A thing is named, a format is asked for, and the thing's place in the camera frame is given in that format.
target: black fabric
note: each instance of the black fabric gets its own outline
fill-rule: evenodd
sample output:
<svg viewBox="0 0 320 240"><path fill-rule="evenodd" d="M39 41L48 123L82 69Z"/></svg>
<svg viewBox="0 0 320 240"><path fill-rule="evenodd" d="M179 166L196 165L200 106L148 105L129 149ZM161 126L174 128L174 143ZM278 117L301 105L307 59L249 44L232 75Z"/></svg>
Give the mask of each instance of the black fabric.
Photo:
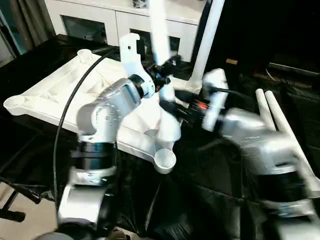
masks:
<svg viewBox="0 0 320 240"><path fill-rule="evenodd" d="M0 68L2 102L48 76L75 57L78 50L101 47L105 45L62 35L41 44ZM112 58L119 60L116 47L106 51L114 51ZM190 73L191 68L185 65L179 75L188 79L186 72ZM242 76L228 69L226 75L230 89L254 99L257 88L274 92L319 176L318 93ZM226 107L258 112L256 104L236 95L228 97ZM11 116L3 107L0 113L0 180L53 200L52 154L57 127L28 115ZM181 132L181 139L174 146L177 163L168 175L157 173L150 162L119 152L122 200L117 225L156 240L264 239L262 226L266 216L250 191L250 176L243 168L240 151L216 132L185 124ZM70 150L75 149L76 143L74 133L61 131L57 151L60 196L72 164Z"/></svg>

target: wire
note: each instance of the wire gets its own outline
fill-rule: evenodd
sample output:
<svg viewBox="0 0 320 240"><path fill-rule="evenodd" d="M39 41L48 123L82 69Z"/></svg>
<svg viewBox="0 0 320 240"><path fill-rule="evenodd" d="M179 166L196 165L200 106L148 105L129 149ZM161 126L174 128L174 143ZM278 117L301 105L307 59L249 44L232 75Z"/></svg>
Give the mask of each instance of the wire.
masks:
<svg viewBox="0 0 320 240"><path fill-rule="evenodd" d="M253 101L252 97L247 96L241 92L235 91L235 90L231 90L231 89L226 89L226 88L219 88L219 87L211 87L211 90L215 91L215 92L222 92L222 93L229 93L229 94L234 94L237 95L243 99L247 99L250 101Z"/></svg>
<svg viewBox="0 0 320 240"><path fill-rule="evenodd" d="M80 81L77 83L77 85L75 86L73 92L71 93L68 101L66 102L62 115L61 115L61 119L58 125L58 128L56 130L56 135L55 135L55 140L54 140L54 147L53 147L53 194L54 194L54 200L55 200L55 208L56 208L56 213L58 213L58 183L57 183L57 147L58 147L58 139L59 139L59 134L60 134L60 130L63 126L64 120L66 118L66 114L68 111L68 108L72 102L72 100L74 99L78 89L80 88L81 84L85 81L86 77L89 75L89 73L106 57L108 57L113 51L110 51L108 53L106 53L105 55L101 56L97 61L95 61L90 67L89 69L84 73L84 75L81 77Z"/></svg>
<svg viewBox="0 0 320 240"><path fill-rule="evenodd" d="M268 76L269 76L269 78L271 78L271 80L277 82L277 81L275 80L275 78L274 78L273 76L271 76L271 74L270 74L270 72L268 71L267 68L265 68L265 72L266 72L266 74L268 74Z"/></svg>

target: white plastic part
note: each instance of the white plastic part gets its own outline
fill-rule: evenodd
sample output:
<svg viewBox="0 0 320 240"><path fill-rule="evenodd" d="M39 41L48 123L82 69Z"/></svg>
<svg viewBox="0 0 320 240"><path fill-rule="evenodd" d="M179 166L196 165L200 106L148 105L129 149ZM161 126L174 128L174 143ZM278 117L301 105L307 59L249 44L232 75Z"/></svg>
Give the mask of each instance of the white plastic part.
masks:
<svg viewBox="0 0 320 240"><path fill-rule="evenodd" d="M202 86L202 78L210 54L210 49L212 43L214 42L224 4L225 0L213 0L213 3L211 4L209 16L200 43L200 48L195 60L192 76L188 83L192 88L201 88Z"/></svg>
<svg viewBox="0 0 320 240"><path fill-rule="evenodd" d="M260 117L270 130L276 131L264 91L259 88L255 91L255 95L259 106Z"/></svg>
<svg viewBox="0 0 320 240"><path fill-rule="evenodd" d="M176 165L177 158L173 151L162 148L156 151L154 155L153 165L160 174L168 174Z"/></svg>
<svg viewBox="0 0 320 240"><path fill-rule="evenodd" d="M320 197L320 179L317 178L301 148L301 146L298 143L298 140L292 131L284 113L282 112L274 94L272 91L266 91L265 92L266 100L270 106L272 115L274 117L275 123L278 127L278 129L288 134L293 142L295 143L294 153L296 154L297 158L299 159L299 172L304 178L307 189L309 193L309 197L311 198L319 198Z"/></svg>
<svg viewBox="0 0 320 240"><path fill-rule="evenodd" d="M137 54L137 40L139 39L140 36L136 33L129 33L120 38L121 63L128 76L135 74L144 80L144 83L141 84L144 98L151 98L156 92L156 87L141 64L140 54Z"/></svg>
<svg viewBox="0 0 320 240"><path fill-rule="evenodd" d="M175 101L175 89L172 82L165 84L161 88L159 91L159 99L168 102ZM160 116L159 131L156 135L156 139L168 144L178 141L181 138L180 123L178 120L162 108L160 108Z"/></svg>
<svg viewBox="0 0 320 240"><path fill-rule="evenodd" d="M149 0L148 8L151 25L152 52L155 63L161 66L171 57L165 1Z"/></svg>
<svg viewBox="0 0 320 240"><path fill-rule="evenodd" d="M9 97L4 101L3 106L12 115L27 114L57 126L75 85L98 58L100 56L90 51L79 51L78 56L21 95ZM104 59L92 70L78 90L62 127L78 133L76 126L78 109L93 102L106 87L127 77L128 74L121 62L109 58ZM158 130L160 110L158 94L142 99L140 106L121 122L117 133L118 148L153 162L156 153L155 137L144 133L149 130Z"/></svg>
<svg viewBox="0 0 320 240"><path fill-rule="evenodd" d="M221 68L208 72L203 78L203 84L220 89L229 89L225 71ZM221 109L225 108L228 97L227 92L216 92L210 96L209 108L202 121L202 128L212 132L217 122Z"/></svg>

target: white tube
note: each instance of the white tube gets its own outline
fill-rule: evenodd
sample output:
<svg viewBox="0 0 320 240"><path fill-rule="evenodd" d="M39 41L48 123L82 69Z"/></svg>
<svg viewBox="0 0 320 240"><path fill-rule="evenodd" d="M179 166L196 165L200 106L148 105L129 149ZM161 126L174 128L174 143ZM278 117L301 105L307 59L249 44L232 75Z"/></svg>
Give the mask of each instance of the white tube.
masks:
<svg viewBox="0 0 320 240"><path fill-rule="evenodd" d="M260 117L270 130L276 131L264 91L259 88L255 91L255 95L259 106Z"/></svg>
<svg viewBox="0 0 320 240"><path fill-rule="evenodd" d="M213 3L211 4L210 13L205 25L199 52L195 60L192 76L189 80L189 84L193 88L201 88L202 86L202 77L205 72L212 43L214 42L224 3L225 0L213 0Z"/></svg>
<svg viewBox="0 0 320 240"><path fill-rule="evenodd" d="M165 0L149 0L152 51L157 65L170 58Z"/></svg>
<svg viewBox="0 0 320 240"><path fill-rule="evenodd" d="M301 148L301 146L298 143L298 140L292 131L284 113L282 112L274 94L272 91L267 91L265 93L266 100L270 106L271 112L273 114L275 123L278 127L278 129L288 134L291 139L295 142L295 149L294 153L298 157L298 165L300 167L300 174L304 178L307 184L309 197L311 198L319 198L320 197L320 180L317 178Z"/></svg>

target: black table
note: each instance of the black table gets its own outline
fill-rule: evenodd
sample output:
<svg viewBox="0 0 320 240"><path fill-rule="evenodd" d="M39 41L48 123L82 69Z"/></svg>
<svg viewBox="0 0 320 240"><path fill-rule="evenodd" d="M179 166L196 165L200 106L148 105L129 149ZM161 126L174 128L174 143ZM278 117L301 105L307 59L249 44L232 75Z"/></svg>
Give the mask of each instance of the black table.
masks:
<svg viewBox="0 0 320 240"><path fill-rule="evenodd" d="M0 68L2 102L35 85L75 57L78 50L100 47L105 45L64 35L48 40ZM107 51L110 49L115 51L111 58L119 60L117 48ZM190 69L185 67L187 74L179 77L187 79ZM228 83L253 97L257 87L272 88L276 94L287 87L246 78L228 79ZM252 103L232 97L227 105L257 111ZM11 116L3 106L0 121L0 180L35 201L53 200L52 153L57 127L28 115ZM214 141L219 143L203 148ZM74 133L61 132L57 151L59 195L72 164L69 150L75 143ZM239 150L215 134L182 125L182 137L174 152L177 163L167 175L157 173L150 162L120 152L124 181L118 225L154 239L261 239L264 219L259 205L244 198L247 186Z"/></svg>

